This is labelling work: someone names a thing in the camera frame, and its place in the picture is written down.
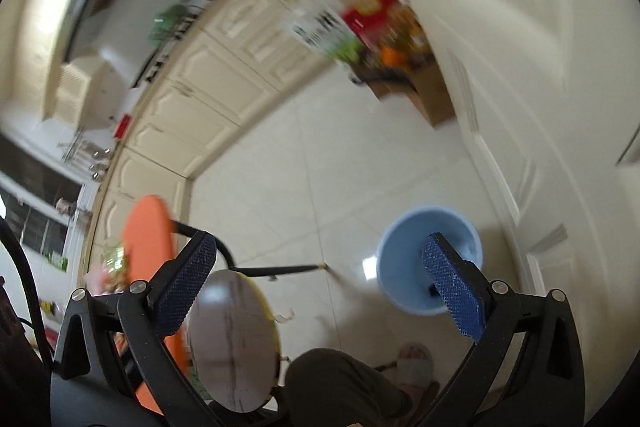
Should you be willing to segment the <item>white green rice bag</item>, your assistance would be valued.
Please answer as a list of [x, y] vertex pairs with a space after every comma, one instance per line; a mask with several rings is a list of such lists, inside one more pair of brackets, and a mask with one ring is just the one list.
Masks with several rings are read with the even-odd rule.
[[297, 14], [288, 29], [311, 51], [334, 61], [357, 64], [364, 50], [364, 44], [341, 15], [329, 8]]

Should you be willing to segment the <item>red white plastic bag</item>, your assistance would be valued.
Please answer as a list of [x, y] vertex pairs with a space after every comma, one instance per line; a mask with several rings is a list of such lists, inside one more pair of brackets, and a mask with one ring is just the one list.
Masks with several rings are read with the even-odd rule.
[[100, 247], [84, 281], [93, 296], [121, 293], [128, 285], [129, 265], [122, 244]]

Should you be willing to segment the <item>white slipper foot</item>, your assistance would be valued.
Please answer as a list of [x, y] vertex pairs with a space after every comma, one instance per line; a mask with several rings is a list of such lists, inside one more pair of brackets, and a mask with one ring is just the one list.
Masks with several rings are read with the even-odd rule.
[[396, 361], [396, 383], [427, 389], [434, 383], [434, 362], [423, 343], [406, 343]]

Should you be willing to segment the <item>hanging utensil rack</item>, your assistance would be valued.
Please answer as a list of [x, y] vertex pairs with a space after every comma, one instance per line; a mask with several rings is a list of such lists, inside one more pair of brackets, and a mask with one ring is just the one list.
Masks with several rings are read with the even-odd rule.
[[96, 144], [88, 139], [85, 128], [78, 129], [70, 142], [58, 143], [61, 161], [70, 169], [100, 183], [110, 168], [114, 148]]

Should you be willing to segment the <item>kitchen window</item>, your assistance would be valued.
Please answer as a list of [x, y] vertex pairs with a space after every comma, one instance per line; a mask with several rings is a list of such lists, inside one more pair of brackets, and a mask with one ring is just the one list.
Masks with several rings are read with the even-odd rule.
[[81, 186], [1, 135], [1, 200], [6, 223], [22, 243], [50, 261], [63, 259], [70, 217], [55, 204], [75, 204]]

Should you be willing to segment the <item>person leg dark trousers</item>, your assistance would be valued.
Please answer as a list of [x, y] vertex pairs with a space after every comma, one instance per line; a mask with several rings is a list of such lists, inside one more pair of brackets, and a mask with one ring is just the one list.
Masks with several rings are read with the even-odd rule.
[[291, 363], [284, 396], [294, 426], [387, 426], [413, 409], [410, 395], [380, 372], [326, 348]]

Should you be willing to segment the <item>light blue trash bin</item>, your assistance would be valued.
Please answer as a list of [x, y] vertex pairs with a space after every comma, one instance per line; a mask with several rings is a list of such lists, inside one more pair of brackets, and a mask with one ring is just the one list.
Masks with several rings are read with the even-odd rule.
[[434, 283], [422, 265], [422, 247], [433, 233], [442, 233], [462, 259], [477, 268], [484, 262], [477, 229], [460, 212], [444, 206], [425, 206], [401, 216], [378, 243], [376, 279], [393, 306], [417, 317], [447, 312], [442, 298], [430, 293]]

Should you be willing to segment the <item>round orange table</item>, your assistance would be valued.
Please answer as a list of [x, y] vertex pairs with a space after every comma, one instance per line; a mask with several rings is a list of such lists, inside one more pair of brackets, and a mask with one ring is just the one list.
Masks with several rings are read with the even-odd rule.
[[[171, 218], [171, 212], [160, 196], [144, 196], [134, 204], [120, 236], [127, 265], [126, 283], [150, 281], [166, 261], [177, 256], [174, 237], [176, 228]], [[174, 335], [166, 337], [164, 343], [179, 369], [186, 373], [186, 342], [183, 331], [181, 326]], [[141, 405], [163, 414], [146, 384], [138, 388], [136, 396]]]

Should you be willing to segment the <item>round stool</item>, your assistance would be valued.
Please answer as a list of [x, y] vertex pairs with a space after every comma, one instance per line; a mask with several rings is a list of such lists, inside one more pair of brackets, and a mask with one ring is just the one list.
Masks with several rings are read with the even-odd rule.
[[198, 380], [234, 413], [261, 409], [280, 378], [281, 343], [260, 288], [230, 270], [209, 274], [188, 315], [186, 335]]

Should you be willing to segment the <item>lower kitchen cabinets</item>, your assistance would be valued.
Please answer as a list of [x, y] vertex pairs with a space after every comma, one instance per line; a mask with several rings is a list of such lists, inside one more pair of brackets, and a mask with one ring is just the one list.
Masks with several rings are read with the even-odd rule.
[[329, 67], [292, 31], [296, 16], [356, 1], [214, 0], [134, 106], [96, 195], [79, 272], [86, 274], [96, 255], [118, 243], [141, 197], [158, 195], [176, 217], [186, 217], [196, 177]]

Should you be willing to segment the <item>red food bag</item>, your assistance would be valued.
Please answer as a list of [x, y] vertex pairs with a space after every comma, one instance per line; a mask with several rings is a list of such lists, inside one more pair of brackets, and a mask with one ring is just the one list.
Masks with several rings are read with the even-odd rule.
[[378, 39], [388, 26], [390, 12], [402, 0], [359, 0], [341, 12], [347, 27], [370, 49], [378, 45]]

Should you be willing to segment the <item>black trash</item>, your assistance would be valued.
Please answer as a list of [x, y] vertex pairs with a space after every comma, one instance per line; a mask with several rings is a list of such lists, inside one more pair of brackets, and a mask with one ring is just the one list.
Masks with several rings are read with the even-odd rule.
[[429, 288], [428, 288], [428, 293], [430, 294], [431, 297], [439, 297], [439, 291], [437, 290], [436, 286], [434, 284], [432, 284]]

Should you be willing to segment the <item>white door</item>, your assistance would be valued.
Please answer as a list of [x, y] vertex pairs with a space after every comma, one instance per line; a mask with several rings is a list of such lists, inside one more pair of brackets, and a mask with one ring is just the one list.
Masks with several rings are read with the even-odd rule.
[[639, 2], [411, 3], [524, 285], [570, 300], [596, 413], [639, 349]]

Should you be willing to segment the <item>red basin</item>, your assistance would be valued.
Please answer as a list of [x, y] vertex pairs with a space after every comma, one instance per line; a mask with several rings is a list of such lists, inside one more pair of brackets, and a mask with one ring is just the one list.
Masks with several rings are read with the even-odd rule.
[[129, 114], [122, 115], [122, 118], [119, 119], [119, 122], [116, 124], [113, 138], [116, 141], [120, 141], [125, 138], [128, 128], [131, 124], [132, 117]]

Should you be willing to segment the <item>green electric cooker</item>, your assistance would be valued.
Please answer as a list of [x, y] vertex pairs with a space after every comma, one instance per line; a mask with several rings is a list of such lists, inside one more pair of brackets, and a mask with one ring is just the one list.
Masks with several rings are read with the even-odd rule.
[[171, 5], [164, 12], [156, 14], [148, 35], [149, 43], [161, 46], [169, 40], [181, 39], [186, 32], [189, 16], [189, 9], [184, 4]]

